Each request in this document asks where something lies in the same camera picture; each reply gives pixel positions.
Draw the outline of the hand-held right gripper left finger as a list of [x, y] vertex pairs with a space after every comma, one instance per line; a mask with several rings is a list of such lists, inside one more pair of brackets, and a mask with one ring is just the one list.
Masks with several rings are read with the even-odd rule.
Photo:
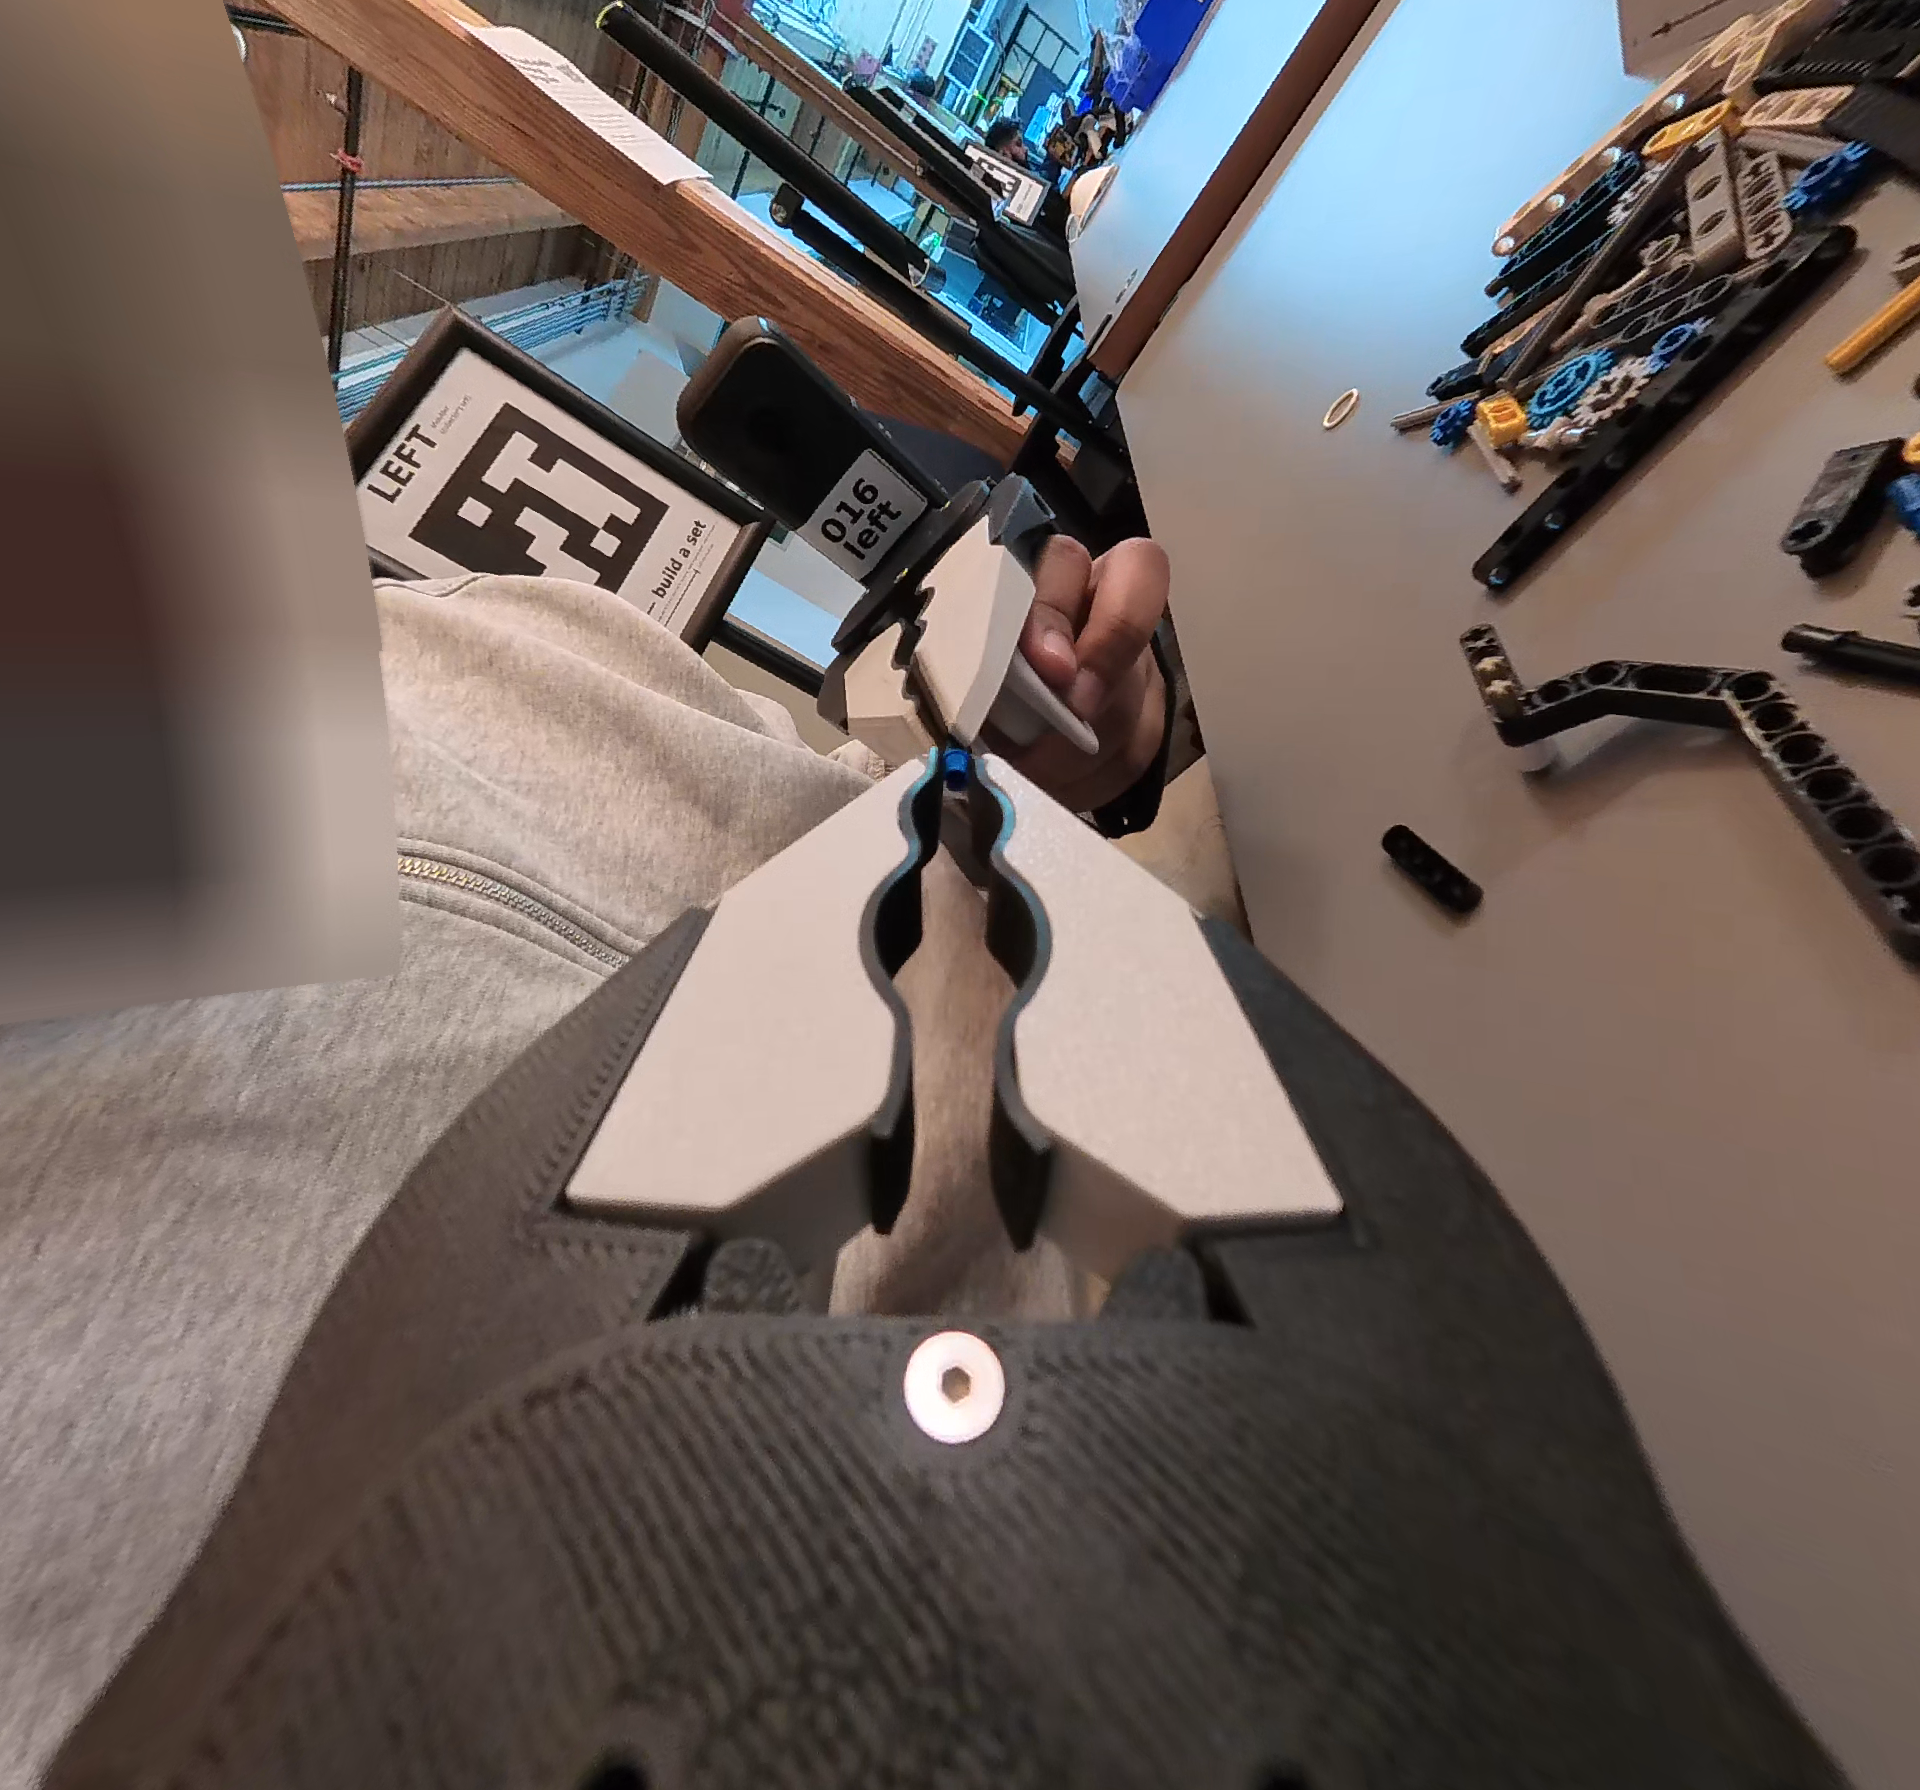
[[801, 1274], [885, 1215], [910, 1170], [910, 1042], [883, 953], [917, 890], [940, 762], [895, 769], [725, 890], [566, 1182], [585, 1218], [775, 1244]]

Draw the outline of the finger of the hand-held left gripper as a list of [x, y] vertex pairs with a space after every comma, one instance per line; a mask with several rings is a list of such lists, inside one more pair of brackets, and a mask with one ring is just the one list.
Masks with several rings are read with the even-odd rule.
[[935, 740], [976, 747], [1021, 648], [1035, 584], [1021, 555], [978, 522], [930, 566], [923, 587], [910, 683]]
[[911, 642], [880, 630], [839, 654], [823, 681], [821, 718], [870, 748], [888, 769], [923, 766], [940, 742], [928, 731], [907, 685]]

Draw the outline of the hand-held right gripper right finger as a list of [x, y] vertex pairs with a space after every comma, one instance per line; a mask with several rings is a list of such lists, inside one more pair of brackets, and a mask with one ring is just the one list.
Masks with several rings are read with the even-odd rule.
[[1224, 968], [1232, 932], [1000, 757], [973, 760], [968, 810], [1012, 985], [989, 1132], [1012, 1245], [1045, 1241], [1114, 1280], [1194, 1235], [1340, 1217]]

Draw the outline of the short black lego beam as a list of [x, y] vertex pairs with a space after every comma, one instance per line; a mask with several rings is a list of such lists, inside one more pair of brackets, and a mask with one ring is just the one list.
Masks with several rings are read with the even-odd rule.
[[1464, 917], [1483, 907], [1483, 887], [1409, 824], [1390, 824], [1379, 835], [1379, 849], [1404, 882], [1439, 912]]

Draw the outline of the black angled lego beam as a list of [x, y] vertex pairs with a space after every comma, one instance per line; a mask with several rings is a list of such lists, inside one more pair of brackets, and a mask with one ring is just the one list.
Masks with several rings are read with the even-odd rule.
[[1530, 685], [1497, 630], [1458, 648], [1505, 747], [1546, 745], [1604, 720], [1661, 722], [1732, 735], [1905, 963], [1918, 963], [1918, 846], [1858, 766], [1808, 722], [1776, 675], [1752, 668], [1600, 660]]

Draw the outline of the long black lego beam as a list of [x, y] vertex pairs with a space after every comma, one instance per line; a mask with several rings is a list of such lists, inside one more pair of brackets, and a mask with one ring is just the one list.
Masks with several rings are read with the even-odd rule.
[[1512, 591], [1715, 387], [1782, 329], [1857, 252], [1857, 229], [1830, 222], [1797, 236], [1758, 282], [1707, 317], [1700, 335], [1655, 373], [1475, 559], [1471, 575], [1492, 594]]

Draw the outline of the black lego axle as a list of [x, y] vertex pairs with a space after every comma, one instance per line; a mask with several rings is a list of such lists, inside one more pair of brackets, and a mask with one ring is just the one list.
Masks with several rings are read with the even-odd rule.
[[1785, 654], [1833, 673], [1913, 691], [1920, 685], [1920, 650], [1915, 642], [1883, 639], [1857, 629], [1815, 624], [1789, 627], [1779, 642]]

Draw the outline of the pile of lego pieces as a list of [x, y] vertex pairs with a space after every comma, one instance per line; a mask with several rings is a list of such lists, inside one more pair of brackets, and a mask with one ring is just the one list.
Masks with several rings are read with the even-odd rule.
[[1915, 172], [1918, 0], [1785, 0], [1698, 50], [1497, 236], [1494, 313], [1390, 421], [1560, 468], [1879, 166]]

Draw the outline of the black lego connector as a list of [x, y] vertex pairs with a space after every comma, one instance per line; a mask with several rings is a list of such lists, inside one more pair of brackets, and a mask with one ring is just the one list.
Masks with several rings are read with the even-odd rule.
[[1888, 490], [1905, 468], [1903, 449], [1902, 436], [1883, 436], [1830, 452], [1789, 518], [1782, 555], [1815, 579], [1847, 566], [1884, 516]]

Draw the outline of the yellow lego axle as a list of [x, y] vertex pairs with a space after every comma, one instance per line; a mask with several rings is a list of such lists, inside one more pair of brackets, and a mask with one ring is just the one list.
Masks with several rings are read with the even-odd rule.
[[1847, 377], [1879, 356], [1918, 325], [1920, 284], [1910, 277], [1883, 306], [1871, 313], [1857, 329], [1824, 356], [1824, 366], [1835, 377]]

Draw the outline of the person's left hand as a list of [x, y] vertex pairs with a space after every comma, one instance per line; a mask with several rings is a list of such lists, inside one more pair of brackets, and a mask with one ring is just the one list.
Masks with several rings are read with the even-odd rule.
[[1121, 814], [1138, 829], [1159, 805], [1180, 714], [1178, 687], [1156, 652], [1167, 555], [1149, 538], [1092, 555], [1069, 533], [1052, 533], [1034, 579], [1021, 656], [1093, 734], [1095, 748], [1049, 734], [1015, 762], [1069, 810]]

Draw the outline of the black metal pole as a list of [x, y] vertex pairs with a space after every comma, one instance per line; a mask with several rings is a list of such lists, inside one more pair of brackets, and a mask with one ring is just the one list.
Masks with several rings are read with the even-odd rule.
[[797, 185], [779, 185], [771, 195], [770, 215], [775, 227], [785, 229], [797, 240], [810, 248], [828, 265], [848, 276], [868, 297], [907, 322], [939, 348], [956, 356], [989, 384], [1005, 387], [1016, 403], [1034, 409], [1043, 423], [1055, 430], [1070, 433], [1079, 443], [1092, 443], [1092, 447], [1100, 449], [1105, 458], [1126, 458], [1126, 444], [1105, 433], [1079, 397], [1061, 396], [1029, 370], [1021, 369], [1021, 364], [1000, 356], [984, 337], [973, 333], [960, 313], [927, 297], [903, 280], [899, 271], [880, 265], [870, 252], [812, 215]]
[[732, 92], [654, 22], [629, 2], [613, 0], [597, 13], [597, 27], [649, 73], [658, 75], [688, 104], [697, 107], [709, 123], [723, 130], [758, 162], [778, 172], [778, 181], [794, 187], [819, 206], [834, 222], [850, 232], [883, 264], [897, 269], [915, 286], [923, 284], [932, 267], [923, 250], [890, 227], [858, 193], [852, 193], [830, 169], [794, 143], [773, 121]]

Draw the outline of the wooden beam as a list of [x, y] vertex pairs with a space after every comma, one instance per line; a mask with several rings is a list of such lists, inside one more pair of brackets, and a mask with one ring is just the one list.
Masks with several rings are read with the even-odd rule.
[[1027, 417], [703, 181], [669, 185], [484, 41], [461, 0], [264, 0], [641, 267], [732, 322], [779, 323], [867, 409], [1012, 465]]

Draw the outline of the printed paper note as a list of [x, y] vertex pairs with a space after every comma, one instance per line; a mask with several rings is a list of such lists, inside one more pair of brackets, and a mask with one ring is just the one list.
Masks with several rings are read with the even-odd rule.
[[470, 27], [470, 34], [506, 57], [542, 96], [599, 134], [659, 185], [709, 184], [709, 172], [686, 158], [662, 131], [651, 130], [602, 90], [559, 50], [520, 27]]

